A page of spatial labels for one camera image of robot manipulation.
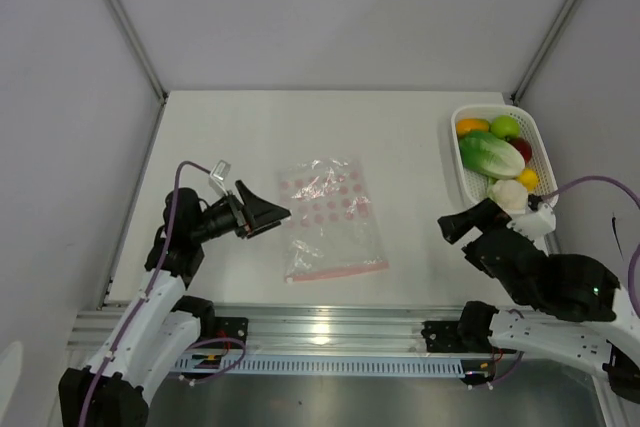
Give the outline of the white toy cauliflower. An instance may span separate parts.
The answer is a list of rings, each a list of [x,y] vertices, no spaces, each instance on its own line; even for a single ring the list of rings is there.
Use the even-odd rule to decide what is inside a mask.
[[[528,202],[528,191],[517,180],[497,180],[488,187],[487,196],[507,213],[522,213]]]

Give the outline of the clear pink-dotted zip bag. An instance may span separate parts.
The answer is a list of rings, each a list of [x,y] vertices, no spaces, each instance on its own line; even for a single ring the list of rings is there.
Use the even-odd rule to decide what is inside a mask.
[[[389,268],[363,169],[324,158],[278,172],[287,283],[328,280]]]

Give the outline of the green toy cabbage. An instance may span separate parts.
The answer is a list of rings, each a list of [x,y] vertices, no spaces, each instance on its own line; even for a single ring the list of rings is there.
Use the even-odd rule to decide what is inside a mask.
[[[512,145],[489,132],[469,133],[458,140],[458,149],[466,169],[493,179],[514,179],[526,166]]]

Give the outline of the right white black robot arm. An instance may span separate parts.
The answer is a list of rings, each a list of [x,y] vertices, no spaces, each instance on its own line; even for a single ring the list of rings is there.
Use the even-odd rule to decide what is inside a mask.
[[[539,196],[529,211],[511,217],[485,199],[437,223],[455,244],[472,229],[465,259],[497,280],[517,306],[563,322],[549,327],[481,301],[465,304],[456,327],[470,352],[512,350],[545,356],[608,381],[619,397],[639,401],[639,316],[630,293],[599,261],[581,254],[547,254],[534,241],[555,228],[552,208]]]

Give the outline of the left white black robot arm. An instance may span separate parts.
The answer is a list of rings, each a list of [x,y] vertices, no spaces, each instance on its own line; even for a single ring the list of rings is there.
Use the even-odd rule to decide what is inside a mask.
[[[190,348],[245,349],[223,336],[212,301],[189,295],[206,243],[225,235],[249,240],[281,225],[289,210],[242,181],[205,206],[198,193],[174,187],[125,310],[98,349],[58,384],[65,426],[144,426],[155,395]]]

